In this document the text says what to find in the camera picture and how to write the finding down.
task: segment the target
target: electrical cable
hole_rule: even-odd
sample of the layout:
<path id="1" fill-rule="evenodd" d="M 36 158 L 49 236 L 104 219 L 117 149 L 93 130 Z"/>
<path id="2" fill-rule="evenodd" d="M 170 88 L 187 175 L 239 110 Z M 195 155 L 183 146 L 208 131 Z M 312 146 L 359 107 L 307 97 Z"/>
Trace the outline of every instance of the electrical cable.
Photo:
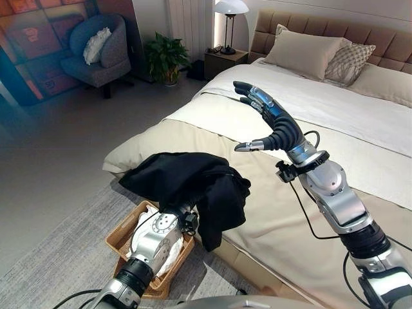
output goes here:
<path id="1" fill-rule="evenodd" d="M 306 214 L 305 209 L 303 208 L 302 201 L 301 201 L 298 193 L 296 192 L 294 185 L 292 185 L 292 182 L 289 182 L 289 184 L 290 184 L 290 186 L 292 187 L 293 191 L 295 192 L 295 195 L 296 195 L 296 197 L 297 197 L 297 200 L 299 201 L 299 204 L 300 204 L 300 206 L 301 206 L 301 208 L 302 208 L 302 211 L 303 211 L 303 213 L 304 213 L 304 216 L 306 217 L 306 220 L 307 220 L 307 222 L 308 222 L 308 224 L 309 224 L 309 228 L 310 228 L 310 231 L 312 232 L 312 235 L 313 235 L 315 238 L 317 238 L 317 239 L 334 239 L 334 238 L 339 238 L 339 236 L 319 237 L 319 236 L 317 236 L 317 235 L 315 234 L 314 229 L 312 228 L 312 224 L 310 224 L 309 217 L 308 217 L 308 215 Z"/>
<path id="2" fill-rule="evenodd" d="M 81 291 L 81 292 L 77 292 L 74 293 L 73 295 L 70 295 L 69 297 L 63 299 L 61 302 L 59 302 L 56 306 L 54 306 L 52 309 L 58 309 L 58 307 L 60 307 L 62 304 L 64 304 L 65 302 L 69 301 L 70 299 L 83 295 L 83 294 L 90 294 L 90 293 L 99 293 L 101 290 L 86 290 L 86 291 Z"/>
<path id="3" fill-rule="evenodd" d="M 91 299 L 88 299 L 87 301 L 85 301 L 80 307 L 79 309 L 83 309 L 88 303 L 91 303 L 94 300 L 94 297 Z"/>
<path id="4" fill-rule="evenodd" d="M 135 251 L 134 251 L 133 248 L 131 247 L 131 244 L 132 244 L 133 238 L 134 238 L 134 236 L 135 236 L 135 234 L 136 234 L 136 231 L 137 231 L 143 224 L 145 224 L 146 222 L 148 222 L 151 218 L 153 218 L 154 215 L 156 215 L 156 214 L 158 214 L 158 213 L 159 213 L 159 212 L 156 211 L 154 214 L 152 214 L 150 217 L 148 217 L 148 219 L 144 220 L 144 221 L 142 222 L 142 224 L 139 224 L 138 227 L 137 227 L 137 228 L 135 229 L 135 231 L 133 232 L 133 234 L 132 234 L 132 236 L 131 236 L 131 238 L 130 238 L 130 252 L 131 252 L 132 254 L 135 253 Z"/>
<path id="5" fill-rule="evenodd" d="M 317 139 L 317 140 L 316 140 L 315 148 L 317 148 L 317 146 L 319 146 L 319 142 L 321 141 L 321 135 L 319 134 L 318 131 L 315 131 L 315 130 L 308 131 L 308 132 L 306 132 L 304 135 L 306 136 L 307 134 L 310 134 L 310 133 L 316 134 L 316 139 Z"/>
<path id="6" fill-rule="evenodd" d="M 398 245 L 404 247 L 406 250 L 409 250 L 412 252 L 412 249 L 409 248 L 407 245 L 404 245 L 403 243 L 397 241 L 396 239 L 393 239 L 391 236 L 386 235 L 386 237 L 388 237 L 391 241 L 394 241 L 395 243 L 397 243 Z"/>
<path id="7" fill-rule="evenodd" d="M 361 299 L 359 297 L 358 294 L 356 294 L 356 292 L 353 290 L 353 288 L 350 286 L 349 280 L 348 280 L 348 276 L 346 275 L 346 264 L 348 262 L 348 258 L 349 258 L 349 252 L 346 253 L 345 258 L 343 260 L 343 278 L 345 279 L 345 283 L 348 286 L 349 290 L 352 292 L 352 294 L 358 299 L 358 301 L 360 301 L 362 304 L 364 304 L 365 306 L 367 306 L 368 308 L 371 308 L 370 305 L 368 305 L 363 299 Z"/>
<path id="8" fill-rule="evenodd" d="M 314 203 L 316 203 L 315 198 L 309 193 L 308 189 L 307 189 L 307 188 L 303 188 L 303 189 L 304 189 L 304 191 L 307 193 L 307 195 L 309 195 L 310 199 L 311 199 L 312 201 L 314 201 Z"/>

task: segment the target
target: rug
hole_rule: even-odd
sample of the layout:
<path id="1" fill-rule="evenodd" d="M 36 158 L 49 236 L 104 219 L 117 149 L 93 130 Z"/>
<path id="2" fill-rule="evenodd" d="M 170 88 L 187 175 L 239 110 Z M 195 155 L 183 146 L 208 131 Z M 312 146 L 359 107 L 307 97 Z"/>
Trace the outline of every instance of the rug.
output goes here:
<path id="1" fill-rule="evenodd" d="M 0 307 L 51 309 L 71 294 L 102 288 L 118 260 L 104 240 L 142 200 L 113 180 L 0 279 Z M 176 274 L 168 299 L 143 299 L 139 308 L 165 308 L 181 300 L 234 295 L 239 288 L 258 294 L 224 261 L 197 243 Z M 93 296 L 76 297 L 60 308 L 76 309 Z"/>

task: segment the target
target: curtain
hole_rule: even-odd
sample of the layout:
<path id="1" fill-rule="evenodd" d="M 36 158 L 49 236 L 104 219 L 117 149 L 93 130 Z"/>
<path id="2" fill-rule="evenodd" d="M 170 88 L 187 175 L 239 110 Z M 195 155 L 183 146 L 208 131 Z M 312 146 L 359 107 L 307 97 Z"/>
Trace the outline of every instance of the curtain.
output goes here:
<path id="1" fill-rule="evenodd" d="M 203 60 L 206 47 L 213 44 L 212 0 L 168 0 L 171 35 L 182 39 L 190 61 Z"/>

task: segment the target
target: upholstered headboard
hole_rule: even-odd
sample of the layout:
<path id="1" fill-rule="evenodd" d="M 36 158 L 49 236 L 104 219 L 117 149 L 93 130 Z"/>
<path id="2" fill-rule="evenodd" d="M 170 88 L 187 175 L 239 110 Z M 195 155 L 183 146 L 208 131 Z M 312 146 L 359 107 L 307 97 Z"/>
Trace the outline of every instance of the upholstered headboard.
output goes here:
<path id="1" fill-rule="evenodd" d="M 266 57 L 270 52 L 275 42 L 277 24 L 282 24 L 293 32 L 345 37 L 354 43 L 376 45 L 368 62 L 412 74 L 412 33 L 274 10 L 259 12 L 249 63 L 257 58 Z"/>

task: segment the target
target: armchair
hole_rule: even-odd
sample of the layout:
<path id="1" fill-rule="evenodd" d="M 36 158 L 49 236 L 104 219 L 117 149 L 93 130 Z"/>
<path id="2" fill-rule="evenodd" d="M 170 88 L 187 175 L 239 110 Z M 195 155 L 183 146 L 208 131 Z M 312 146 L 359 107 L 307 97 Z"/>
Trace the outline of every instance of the armchair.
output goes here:
<path id="1" fill-rule="evenodd" d="M 84 48 L 89 39 L 104 27 L 108 27 L 112 34 L 103 45 L 100 62 L 89 66 L 83 58 Z M 86 84 L 96 88 L 103 86 L 104 97 L 110 98 L 110 82 L 131 70 L 123 17 L 107 14 L 89 18 L 73 29 L 69 45 L 73 56 L 61 60 L 63 70 Z"/>

